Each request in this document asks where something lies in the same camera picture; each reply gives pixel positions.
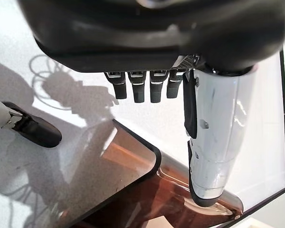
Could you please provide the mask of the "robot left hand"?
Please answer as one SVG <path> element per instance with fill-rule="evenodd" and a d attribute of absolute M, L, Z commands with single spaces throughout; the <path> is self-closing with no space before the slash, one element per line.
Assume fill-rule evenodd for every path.
<path fill-rule="evenodd" d="M 20 0 L 39 48 L 78 72 L 183 71 L 189 189 L 222 195 L 245 133 L 258 62 L 285 40 L 285 0 Z"/>

